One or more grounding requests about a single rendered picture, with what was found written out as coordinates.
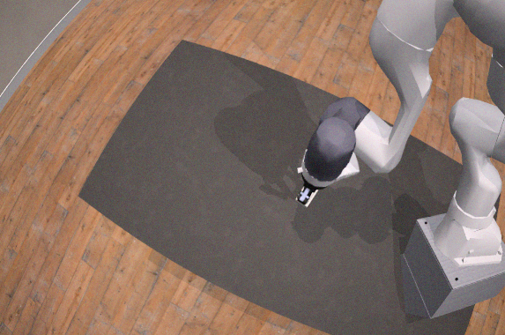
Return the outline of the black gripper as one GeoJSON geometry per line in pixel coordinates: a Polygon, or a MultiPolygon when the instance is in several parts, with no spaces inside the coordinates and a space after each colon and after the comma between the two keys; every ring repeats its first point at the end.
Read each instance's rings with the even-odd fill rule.
{"type": "Polygon", "coordinates": [[[309,201],[312,193],[315,193],[316,190],[322,190],[322,189],[326,188],[327,186],[326,187],[316,187],[312,184],[309,184],[308,181],[304,178],[302,173],[301,173],[301,175],[302,175],[302,179],[304,181],[304,184],[303,184],[304,189],[302,191],[303,193],[301,191],[299,192],[299,195],[297,196],[297,200],[299,202],[301,202],[302,204],[304,204],[303,202],[307,203],[309,201]]]}

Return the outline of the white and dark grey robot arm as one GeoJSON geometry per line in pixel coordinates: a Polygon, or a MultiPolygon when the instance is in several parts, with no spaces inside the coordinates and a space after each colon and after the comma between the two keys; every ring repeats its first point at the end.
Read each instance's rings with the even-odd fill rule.
{"type": "Polygon", "coordinates": [[[501,231],[493,216],[502,181],[490,158],[505,164],[505,0],[382,0],[369,45],[401,101],[393,128],[354,97],[337,99],[323,113],[297,171],[326,187],[360,172],[356,155],[373,173],[395,168],[433,83],[429,57],[457,17],[493,48],[486,85],[497,107],[463,97],[450,110],[463,170],[434,243],[457,267],[499,264],[501,231]]]}

